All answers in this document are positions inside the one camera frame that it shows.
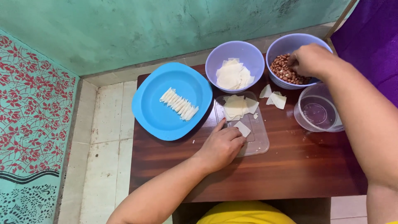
blue plate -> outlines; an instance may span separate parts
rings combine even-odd
[[[169,89],[199,106],[199,111],[189,121],[159,102]],[[209,82],[194,69],[177,63],[167,63],[150,74],[137,89],[131,103],[133,114],[140,125],[155,137],[173,141],[186,135],[202,119],[213,98]]]

clear plastic container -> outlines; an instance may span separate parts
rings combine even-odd
[[[224,96],[245,96],[257,101],[256,95],[250,91],[240,92],[236,94],[228,94]],[[225,117],[224,112],[224,96],[219,96],[214,101],[214,108],[216,112],[217,123],[221,121]],[[250,129],[250,134],[246,137],[247,142],[244,147],[240,150],[237,157],[249,156],[249,155],[258,155],[263,154],[269,149],[269,140],[267,136],[267,132],[265,130],[263,117],[261,116],[260,108],[257,107],[254,114],[248,113],[245,114],[239,121],[242,122]],[[233,127],[238,121],[227,121],[225,123],[226,127]]]
[[[301,127],[312,132],[340,132],[344,130],[332,96],[324,83],[309,86],[301,92],[294,108]]]

wooden table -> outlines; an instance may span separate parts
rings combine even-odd
[[[204,77],[205,66],[193,66]],[[138,77],[138,86],[148,75]],[[271,84],[287,95],[284,110],[259,99]],[[309,132],[293,116],[302,90],[285,90],[273,84],[268,71],[248,89],[259,99],[270,147],[267,153],[237,158],[226,168],[210,174],[184,202],[265,200],[364,195],[367,180],[349,145],[345,132]],[[213,86],[213,98],[224,95]],[[213,104],[187,135],[162,141],[135,120],[129,193],[179,164],[198,151],[216,125]]]

yellow shirt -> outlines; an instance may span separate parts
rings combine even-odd
[[[296,224],[278,209],[260,201],[223,202],[197,224]]]

red floral pattern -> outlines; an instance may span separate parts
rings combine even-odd
[[[59,170],[77,76],[0,34],[0,170]]]

